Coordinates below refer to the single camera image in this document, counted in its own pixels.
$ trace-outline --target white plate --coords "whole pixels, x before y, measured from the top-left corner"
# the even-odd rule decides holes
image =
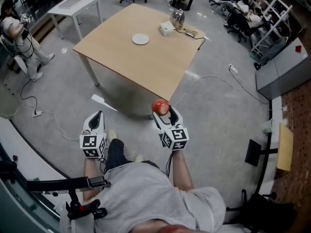
[[[138,45],[144,45],[149,41],[149,36],[144,33],[137,33],[133,35],[132,41]]]

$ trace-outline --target sneaker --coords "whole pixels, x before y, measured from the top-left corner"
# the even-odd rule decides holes
[[[114,129],[108,130],[108,141],[111,143],[113,139],[118,139],[117,132]]]
[[[42,72],[37,73],[33,78],[31,78],[32,82],[36,82],[37,80],[41,79],[43,76]]]
[[[218,16],[214,10],[210,10],[210,12],[211,12],[212,14]]]
[[[51,60],[52,58],[54,58],[54,56],[55,56],[54,53],[50,53],[50,54],[49,54],[49,62],[50,62],[50,60]]]
[[[140,163],[140,162],[143,162],[143,161],[144,161],[144,157],[141,154],[136,156],[136,158],[134,160],[134,162],[136,162],[136,163]]]

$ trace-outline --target metal kettle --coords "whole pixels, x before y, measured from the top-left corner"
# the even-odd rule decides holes
[[[171,15],[170,21],[177,30],[182,29],[185,21],[185,14],[182,9],[174,11]]]

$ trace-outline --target tabletop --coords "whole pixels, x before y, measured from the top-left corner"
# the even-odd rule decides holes
[[[60,5],[62,5],[64,2],[68,0],[63,0],[59,4],[55,5],[52,9],[48,11],[49,14],[54,15],[62,15],[62,16],[74,16],[76,15],[80,10],[85,9],[86,7],[95,4],[98,0],[81,0],[78,2],[75,6],[73,6],[70,9],[63,9],[59,8]]]
[[[202,43],[202,39],[178,32],[163,37],[159,26],[169,19],[165,13],[131,4],[99,25],[73,50],[169,101]],[[184,27],[197,31],[196,38],[205,36],[190,25]],[[136,33],[147,34],[149,42],[133,43]]]

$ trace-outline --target red apple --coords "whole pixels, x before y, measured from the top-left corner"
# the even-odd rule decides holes
[[[151,105],[152,111],[158,113],[160,116],[164,116],[169,112],[170,105],[164,99],[157,99]]]

